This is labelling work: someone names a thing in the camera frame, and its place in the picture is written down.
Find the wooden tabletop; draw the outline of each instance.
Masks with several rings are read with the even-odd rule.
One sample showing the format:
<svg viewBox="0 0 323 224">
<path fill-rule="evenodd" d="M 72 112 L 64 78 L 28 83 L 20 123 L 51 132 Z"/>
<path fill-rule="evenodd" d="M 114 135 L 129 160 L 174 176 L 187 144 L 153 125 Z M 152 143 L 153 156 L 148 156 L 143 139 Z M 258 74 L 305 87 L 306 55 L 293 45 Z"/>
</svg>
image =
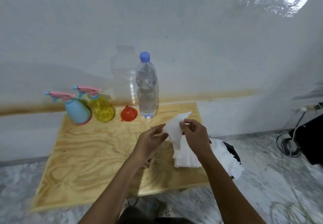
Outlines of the wooden tabletop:
<svg viewBox="0 0 323 224">
<path fill-rule="evenodd" d="M 140 115 L 122 122 L 120 112 L 107 123 L 92 118 L 78 126 L 64 116 L 57 140 L 36 191 L 32 211 L 94 202 L 132 152 L 141 132 L 192 111 L 189 118 L 202 122 L 196 103 L 161 105 L 155 117 Z M 141 196 L 208 184 L 203 168 L 175 168 L 170 141 L 165 141 L 151 165 L 135 175 L 129 196 Z"/>
</svg>

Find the blue bottle cap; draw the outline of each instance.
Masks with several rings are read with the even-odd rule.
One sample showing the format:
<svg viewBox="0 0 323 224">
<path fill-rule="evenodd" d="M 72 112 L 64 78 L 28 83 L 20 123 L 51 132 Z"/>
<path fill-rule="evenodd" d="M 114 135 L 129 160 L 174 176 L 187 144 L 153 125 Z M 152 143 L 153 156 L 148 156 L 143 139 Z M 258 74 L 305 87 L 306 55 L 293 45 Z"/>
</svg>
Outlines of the blue bottle cap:
<svg viewBox="0 0 323 224">
<path fill-rule="evenodd" d="M 150 54 L 148 52 L 142 52 L 140 53 L 140 61 L 143 63 L 147 63 L 150 61 Z"/>
</svg>

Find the stack of tissues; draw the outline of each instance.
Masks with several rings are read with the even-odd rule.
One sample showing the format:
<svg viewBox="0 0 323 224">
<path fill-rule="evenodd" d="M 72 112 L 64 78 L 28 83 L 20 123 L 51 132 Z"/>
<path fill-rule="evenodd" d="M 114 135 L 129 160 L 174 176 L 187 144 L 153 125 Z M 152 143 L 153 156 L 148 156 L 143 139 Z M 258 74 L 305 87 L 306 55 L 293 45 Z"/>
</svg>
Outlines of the stack of tissues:
<svg viewBox="0 0 323 224">
<path fill-rule="evenodd" d="M 202 167 L 201 163 L 197 159 L 197 156 L 193 153 L 187 144 L 186 137 L 183 136 L 183 131 L 180 128 L 180 121 L 186 119 L 191 112 L 185 114 L 178 114 L 175 118 L 171 119 L 163 129 L 163 132 L 167 132 L 169 140 L 172 142 L 174 149 L 174 163 L 175 167 Z M 227 150 L 226 146 L 221 140 L 210 138 L 211 149 L 220 164 L 227 171 L 227 173 L 235 179 L 241 176 L 244 168 Z"/>
</svg>

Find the forearm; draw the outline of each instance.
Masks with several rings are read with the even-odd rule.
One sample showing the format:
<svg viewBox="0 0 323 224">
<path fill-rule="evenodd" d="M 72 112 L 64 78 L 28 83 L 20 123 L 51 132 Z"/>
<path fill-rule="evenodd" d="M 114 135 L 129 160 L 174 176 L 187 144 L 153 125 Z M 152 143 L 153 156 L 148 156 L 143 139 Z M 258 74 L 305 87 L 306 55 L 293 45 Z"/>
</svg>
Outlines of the forearm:
<svg viewBox="0 0 323 224">
<path fill-rule="evenodd" d="M 79 223 L 116 223 L 126 198 L 128 187 L 140 167 L 140 162 L 135 157 L 130 156 Z"/>
<path fill-rule="evenodd" d="M 265 224 L 213 153 L 199 161 L 207 173 L 224 224 Z"/>
</svg>

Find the spray bottle nozzle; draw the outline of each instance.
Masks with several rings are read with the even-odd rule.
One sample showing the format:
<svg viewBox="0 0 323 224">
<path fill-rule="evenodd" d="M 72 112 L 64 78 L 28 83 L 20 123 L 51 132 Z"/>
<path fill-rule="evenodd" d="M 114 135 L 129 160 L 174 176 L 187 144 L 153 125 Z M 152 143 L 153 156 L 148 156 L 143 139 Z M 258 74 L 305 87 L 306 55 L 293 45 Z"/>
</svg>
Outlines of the spray bottle nozzle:
<svg viewBox="0 0 323 224">
<path fill-rule="evenodd" d="M 46 91 L 44 95 L 50 96 L 53 99 L 53 102 L 57 102 L 58 99 L 63 99 L 65 102 L 70 101 L 75 97 L 72 93 L 60 92 L 60 91 Z"/>
<path fill-rule="evenodd" d="M 74 86 L 74 90 L 79 91 L 79 99 L 85 94 L 88 93 L 90 96 L 96 96 L 99 91 L 102 91 L 100 88 L 95 87 L 86 87 L 86 86 Z"/>
</svg>

